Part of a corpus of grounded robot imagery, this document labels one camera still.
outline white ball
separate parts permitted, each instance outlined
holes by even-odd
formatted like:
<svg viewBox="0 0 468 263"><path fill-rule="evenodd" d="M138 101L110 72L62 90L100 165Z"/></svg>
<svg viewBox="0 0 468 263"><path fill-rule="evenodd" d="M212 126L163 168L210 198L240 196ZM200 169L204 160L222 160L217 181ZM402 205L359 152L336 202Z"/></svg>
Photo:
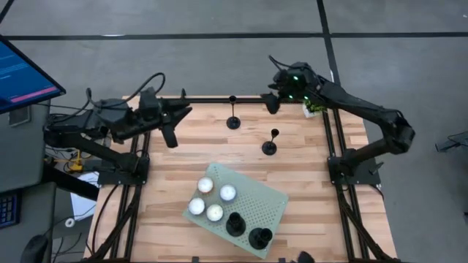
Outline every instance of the white ball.
<svg viewBox="0 0 468 263"><path fill-rule="evenodd" d="M210 205L206 211L206 217L209 221L217 222L222 218L223 211L220 205Z"/></svg>
<svg viewBox="0 0 468 263"><path fill-rule="evenodd" d="M189 203L189 212L192 215L198 216L205 210L205 202L201 198L194 198Z"/></svg>
<svg viewBox="0 0 468 263"><path fill-rule="evenodd" d="M224 185L223 187L221 187L221 190L219 190L219 196L224 201L233 200L236 194L237 194L237 191L235 190L235 187L232 185Z"/></svg>
<svg viewBox="0 0 468 263"><path fill-rule="evenodd" d="M213 190L213 180L211 178L201 178L198 180L198 191L202 192L203 194L207 194Z"/></svg>

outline black peg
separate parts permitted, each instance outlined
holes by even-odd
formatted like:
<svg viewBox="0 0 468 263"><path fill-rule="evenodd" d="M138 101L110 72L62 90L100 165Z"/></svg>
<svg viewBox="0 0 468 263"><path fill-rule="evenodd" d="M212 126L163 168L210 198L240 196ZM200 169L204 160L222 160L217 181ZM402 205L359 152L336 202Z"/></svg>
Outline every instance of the black peg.
<svg viewBox="0 0 468 263"><path fill-rule="evenodd" d="M274 155L276 152L276 144L273 142L273 139L278 136L278 129L271 130L271 141L264 142L262 145L262 152L266 155Z"/></svg>
<svg viewBox="0 0 468 263"><path fill-rule="evenodd" d="M246 231L246 222L239 213L230 214L226 222L226 231L233 237L238 237Z"/></svg>
<svg viewBox="0 0 468 263"><path fill-rule="evenodd" d="M261 229L260 227L253 229L249 234L249 243L255 249L264 249L273 238L273 233L270 229Z"/></svg>
<svg viewBox="0 0 468 263"><path fill-rule="evenodd" d="M231 103L231 107L233 108L233 116L229 117L226 121L226 125L229 129L237 129L241 126L241 119L234 116L234 104L237 98L235 96L229 97L229 103Z"/></svg>

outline keyboard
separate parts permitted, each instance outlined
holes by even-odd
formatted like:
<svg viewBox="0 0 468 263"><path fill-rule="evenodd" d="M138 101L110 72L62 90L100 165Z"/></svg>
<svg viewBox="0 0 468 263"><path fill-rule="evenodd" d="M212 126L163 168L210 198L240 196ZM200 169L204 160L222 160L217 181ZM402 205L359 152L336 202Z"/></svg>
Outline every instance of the keyboard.
<svg viewBox="0 0 468 263"><path fill-rule="evenodd" d="M0 194L0 229L20 223L20 204L19 191Z"/></svg>

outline black cable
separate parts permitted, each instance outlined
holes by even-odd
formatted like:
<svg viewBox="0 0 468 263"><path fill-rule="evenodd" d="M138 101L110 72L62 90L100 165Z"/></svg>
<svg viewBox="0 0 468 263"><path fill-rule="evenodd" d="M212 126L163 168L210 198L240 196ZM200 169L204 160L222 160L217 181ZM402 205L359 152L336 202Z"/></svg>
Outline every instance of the black cable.
<svg viewBox="0 0 468 263"><path fill-rule="evenodd" d="M93 253L93 251L91 251L91 248L90 248L89 245L88 245L88 238L86 238L85 245L86 245L86 248L88 249L89 253L90 253L91 255L93 255L94 253Z"/></svg>
<svg viewBox="0 0 468 263"><path fill-rule="evenodd" d="M78 235L78 239L77 239L77 240L75 241L75 243L74 243L72 246L70 246L68 249L66 249L65 251L62 251L62 252L57 251L57 253L55 253L55 254L64 254L64 253L66 253L66 252L71 251L73 248L75 248L75 246L78 244L78 242L80 242L80 239L81 239L81 236L82 236L82 235L83 235L83 234L80 233L80 235Z"/></svg>
<svg viewBox="0 0 468 263"><path fill-rule="evenodd" d="M60 246L58 247L58 250L57 250L57 254L60 252L60 248L62 247L63 244L64 244L64 238L62 237L60 241ZM57 256L54 256L52 263L56 263L56 259L57 259Z"/></svg>
<svg viewBox="0 0 468 263"><path fill-rule="evenodd" d="M102 106L98 103L96 103L95 101L93 101L92 99L92 93L91 93L91 89L90 88L87 88L86 89L86 98L88 99L88 103L91 103L92 105L94 105L95 107L98 107L100 109L112 109L116 106L119 106L119 105L122 105L124 103L127 103L129 102L131 99L133 99L135 96L137 96L145 87L146 85L152 81L155 77L158 77L158 76L162 76L162 82L161 82L161 85L159 86L159 88L156 90L156 94L158 94L162 88L164 87L164 84L166 83L166 75L162 72L158 72L156 74L153 74L152 76L150 76L147 80L145 80L145 82L143 82L143 84L141 84L141 86L139 88L137 88L137 90L128 98L126 98L124 101L122 102L117 102L115 104L112 104L112 105L105 105L105 106Z"/></svg>
<svg viewBox="0 0 468 263"><path fill-rule="evenodd" d="M117 189L117 187L118 187L118 185L115 185L114 188L112 188L112 190L110 190L110 193L108 194L108 196L106 197L104 203L102 204L99 215L97 216L96 224L94 225L93 239L91 240L91 250L93 251L93 254L96 253L96 250L94 249L94 248L96 248L96 233L97 233L97 227L99 225L99 220L101 220L102 211L104 211L105 206L109 202L110 197L112 196L114 191Z"/></svg>
<svg viewBox="0 0 468 263"><path fill-rule="evenodd" d="M64 164L64 166L62 167L62 171L64 171L65 173L69 173L70 172L70 162L71 160L74 158L74 157L78 157L78 152L74 152L72 153L72 155L70 156L70 158L68 158L68 162L66 162Z"/></svg>
<svg viewBox="0 0 468 263"><path fill-rule="evenodd" d="M36 105L41 105L41 106L46 106L46 107L59 107L59 108L64 108L64 109L72 109L72 110L81 110L79 107L70 107L70 106L61 106L61 105L47 105L47 104L42 104L42 103L36 103Z"/></svg>
<svg viewBox="0 0 468 263"><path fill-rule="evenodd" d="M135 152L135 154L137 154L137 153L141 153L142 156L143 156L143 154L145 154L146 157L149 157L149 153L148 153L146 150L143 150L143 149L142 149L142 150L137 150L137 151Z"/></svg>
<svg viewBox="0 0 468 263"><path fill-rule="evenodd" d="M342 191L350 190L350 182L348 182L348 177L346 175L344 176L344 181L346 182L346 189L342 189Z"/></svg>
<svg viewBox="0 0 468 263"><path fill-rule="evenodd" d="M79 216L84 216L85 214L87 214L89 211L91 211L93 208L95 208L96 205L93 205L91 208L89 208L86 212L82 213L81 215L77 215L78 217ZM66 221L68 218L75 218L75 215L73 216L67 216L66 218L63 218L61 220L59 220L57 223L55 223L53 226L51 226L49 229L47 229L46 232L44 232L44 234L42 234L43 236L45 236L45 234L47 234L50 230L52 230L54 227L56 227L58 224L60 224L61 222L63 221Z"/></svg>
<svg viewBox="0 0 468 263"><path fill-rule="evenodd" d="M79 113L81 113L82 111L86 110L85 108L89 105L89 100L77 111L75 111L74 113L68 115L67 117L63 118L63 119L60 119L60 120L54 120L53 123L59 123L59 122L62 122L62 121L67 121L69 120L70 118L73 118L75 117L76 115L78 115Z"/></svg>
<svg viewBox="0 0 468 263"><path fill-rule="evenodd" d="M375 191L379 192L379 194L382 196L382 200L385 200L384 196L383 196L383 193L382 193L382 190L380 190L379 187L377 187L377 185L370 185L372 188L375 189Z"/></svg>
<svg viewBox="0 0 468 263"><path fill-rule="evenodd" d="M83 254L83 253L85 253L85 251L66 252L66 253L63 253L63 254L56 255L56 258L58 258L59 256L68 255L68 254Z"/></svg>
<svg viewBox="0 0 468 263"><path fill-rule="evenodd" d="M468 147L468 145L467 145L466 143L462 143L462 142L459 142L459 141L456 141L456 140L453 139L454 137L457 137L457 136L460 136L460 135L466 134L466 133L468 133L468 131L463 131L463 132L460 132L460 133L458 133L458 134L448 135L448 136L447 136L447 140L450 140L451 142L454 142L454 143L457 143L457 144L459 144L459 145Z"/></svg>
<svg viewBox="0 0 468 263"><path fill-rule="evenodd" d="M75 151L75 149L73 149L73 148L60 149L60 148L46 147L46 149L48 149L48 150L53 150L54 152L66 151L66 152L68 152L68 153L71 153L71 152Z"/></svg>
<svg viewBox="0 0 468 263"><path fill-rule="evenodd" d="M52 156L52 157L55 158L55 159L64 159L64 160L67 160L67 157L66 157L62 152L56 152L56 153L60 153L61 157L59 157L59 156L54 156L54 155L52 155L52 154L50 154L50 153L46 153L46 154L48 154L49 156Z"/></svg>
<svg viewBox="0 0 468 263"><path fill-rule="evenodd" d="M278 70L282 70L282 68L280 68L279 66L285 66L287 68L291 68L291 69L294 69L295 67L291 66L291 65L287 65L287 64L284 64L284 63L281 63L279 61L277 61L273 56L269 55L268 58L270 59L271 62L273 62L273 65L275 65L275 67L278 69Z"/></svg>

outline white paper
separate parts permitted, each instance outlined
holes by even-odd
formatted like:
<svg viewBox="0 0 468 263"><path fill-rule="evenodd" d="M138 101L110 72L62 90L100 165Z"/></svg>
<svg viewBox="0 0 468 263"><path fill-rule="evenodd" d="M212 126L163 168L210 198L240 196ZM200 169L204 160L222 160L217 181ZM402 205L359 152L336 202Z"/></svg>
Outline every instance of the white paper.
<svg viewBox="0 0 468 263"><path fill-rule="evenodd" d="M78 179L97 186L98 176L98 172L90 172L88 174L81 175ZM82 220L94 214L96 201L80 197L74 193L70 193L70 197L72 198L73 215L75 216L76 221Z"/></svg>

